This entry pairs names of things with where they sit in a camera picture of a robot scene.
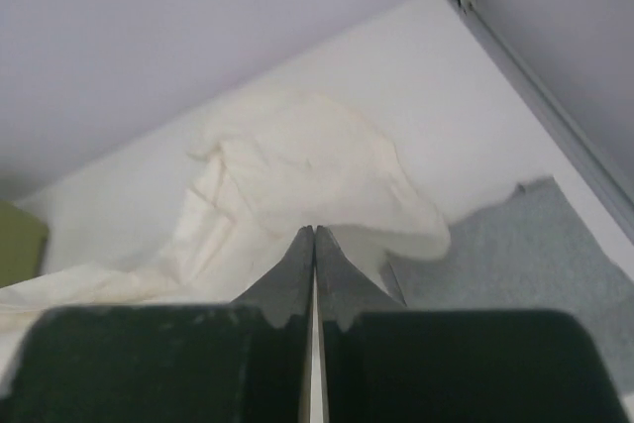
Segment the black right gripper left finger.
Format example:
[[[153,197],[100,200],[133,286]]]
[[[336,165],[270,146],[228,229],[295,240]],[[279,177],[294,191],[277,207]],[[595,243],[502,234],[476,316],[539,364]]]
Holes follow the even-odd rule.
[[[5,422],[295,422],[302,413],[314,233],[225,304],[64,306],[2,381]]]

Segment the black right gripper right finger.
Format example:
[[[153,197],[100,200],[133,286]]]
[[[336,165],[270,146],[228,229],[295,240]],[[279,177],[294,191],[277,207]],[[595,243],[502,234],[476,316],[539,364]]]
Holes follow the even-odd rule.
[[[623,422],[589,333],[554,310],[414,311],[318,227],[328,422]]]

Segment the white t shirt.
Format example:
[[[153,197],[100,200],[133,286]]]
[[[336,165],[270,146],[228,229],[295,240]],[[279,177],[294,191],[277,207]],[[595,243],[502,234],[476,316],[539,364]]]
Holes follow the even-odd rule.
[[[203,124],[191,155],[202,169],[164,245],[129,270],[81,264],[4,288],[2,327],[60,305],[233,298],[304,226],[339,228],[413,258],[450,247],[443,214],[407,177],[394,143],[326,97],[235,93]]]

